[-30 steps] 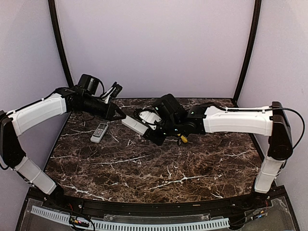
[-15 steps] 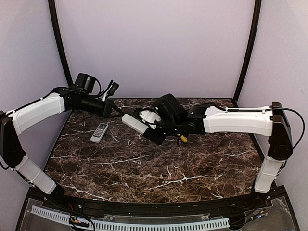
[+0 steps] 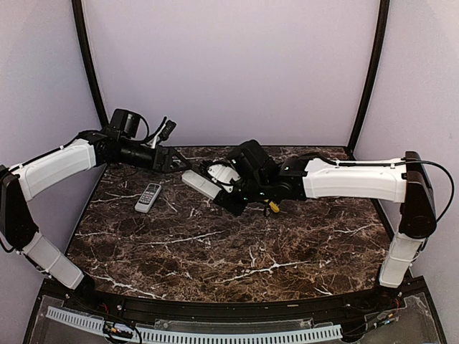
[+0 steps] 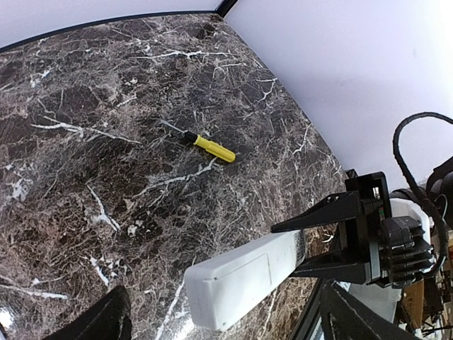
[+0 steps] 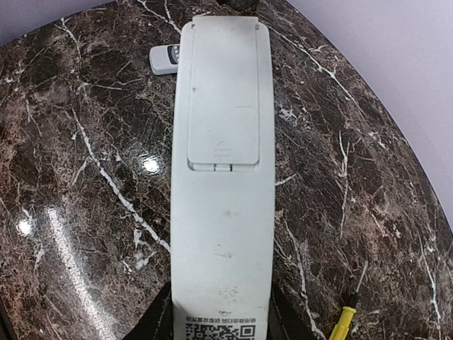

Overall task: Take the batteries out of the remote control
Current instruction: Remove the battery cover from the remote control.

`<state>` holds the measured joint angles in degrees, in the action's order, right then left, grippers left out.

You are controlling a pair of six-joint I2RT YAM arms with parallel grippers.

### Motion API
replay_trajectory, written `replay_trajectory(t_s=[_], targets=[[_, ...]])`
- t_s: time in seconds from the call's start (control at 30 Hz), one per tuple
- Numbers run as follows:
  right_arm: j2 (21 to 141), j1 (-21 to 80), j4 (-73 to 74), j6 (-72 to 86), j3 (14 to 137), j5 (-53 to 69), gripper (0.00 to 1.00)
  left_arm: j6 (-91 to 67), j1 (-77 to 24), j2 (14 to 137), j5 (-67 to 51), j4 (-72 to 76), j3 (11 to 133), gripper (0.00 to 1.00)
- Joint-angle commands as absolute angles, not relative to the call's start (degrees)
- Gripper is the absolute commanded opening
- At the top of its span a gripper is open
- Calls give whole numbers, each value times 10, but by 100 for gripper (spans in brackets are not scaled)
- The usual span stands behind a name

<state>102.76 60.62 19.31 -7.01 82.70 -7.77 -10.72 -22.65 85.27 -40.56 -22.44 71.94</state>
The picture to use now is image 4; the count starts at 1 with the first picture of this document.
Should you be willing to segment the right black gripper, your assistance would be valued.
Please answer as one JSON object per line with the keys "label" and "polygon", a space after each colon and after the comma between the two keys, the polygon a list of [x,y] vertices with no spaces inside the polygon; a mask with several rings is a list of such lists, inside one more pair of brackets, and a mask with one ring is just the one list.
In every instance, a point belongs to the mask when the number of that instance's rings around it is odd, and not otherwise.
{"label": "right black gripper", "polygon": [[349,171],[347,175],[347,192],[328,195],[302,214],[270,228],[272,233],[281,233],[341,222],[340,253],[311,257],[290,277],[356,284],[371,284],[382,278],[381,221],[391,217],[386,177],[381,171],[361,176]]}

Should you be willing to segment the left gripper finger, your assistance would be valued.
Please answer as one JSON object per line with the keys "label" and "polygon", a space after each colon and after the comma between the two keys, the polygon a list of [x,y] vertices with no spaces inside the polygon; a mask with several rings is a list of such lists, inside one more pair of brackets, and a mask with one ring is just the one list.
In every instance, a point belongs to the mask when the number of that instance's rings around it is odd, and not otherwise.
{"label": "left gripper finger", "polygon": [[118,285],[73,322],[45,339],[131,339],[130,297]]}

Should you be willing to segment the white slim remote control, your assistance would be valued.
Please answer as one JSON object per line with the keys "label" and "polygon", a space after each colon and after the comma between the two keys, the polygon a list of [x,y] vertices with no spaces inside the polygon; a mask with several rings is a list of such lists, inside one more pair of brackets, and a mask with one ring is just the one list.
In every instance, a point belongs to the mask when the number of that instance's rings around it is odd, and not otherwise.
{"label": "white slim remote control", "polygon": [[195,325],[225,331],[274,291],[305,258],[301,230],[267,234],[188,267],[186,295]]}

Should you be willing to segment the yellow handled screwdriver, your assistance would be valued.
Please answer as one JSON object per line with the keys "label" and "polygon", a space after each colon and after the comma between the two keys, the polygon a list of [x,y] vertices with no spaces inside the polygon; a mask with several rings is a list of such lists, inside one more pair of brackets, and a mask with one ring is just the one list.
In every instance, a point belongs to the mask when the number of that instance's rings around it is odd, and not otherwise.
{"label": "yellow handled screwdriver", "polygon": [[201,135],[195,134],[194,132],[191,132],[189,130],[182,130],[165,120],[160,120],[160,123],[182,134],[184,138],[192,145],[205,150],[206,152],[212,154],[217,158],[220,158],[225,162],[232,163],[236,160],[236,154],[234,152],[221,146],[220,144],[217,144],[216,142],[206,139]]}

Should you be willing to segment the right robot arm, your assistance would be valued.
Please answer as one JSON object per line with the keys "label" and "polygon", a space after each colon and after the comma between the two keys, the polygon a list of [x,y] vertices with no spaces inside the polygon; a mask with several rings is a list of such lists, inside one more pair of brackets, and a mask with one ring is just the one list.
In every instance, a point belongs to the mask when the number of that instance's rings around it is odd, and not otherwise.
{"label": "right robot arm", "polygon": [[435,133],[415,138],[409,125],[427,119],[452,122],[439,113],[416,113],[402,120],[392,137],[405,188],[390,191],[382,172],[349,171],[344,192],[272,226],[275,234],[337,227],[338,246],[301,261],[293,276],[401,289],[437,275],[449,256],[452,160],[422,175],[446,150],[446,139]]}

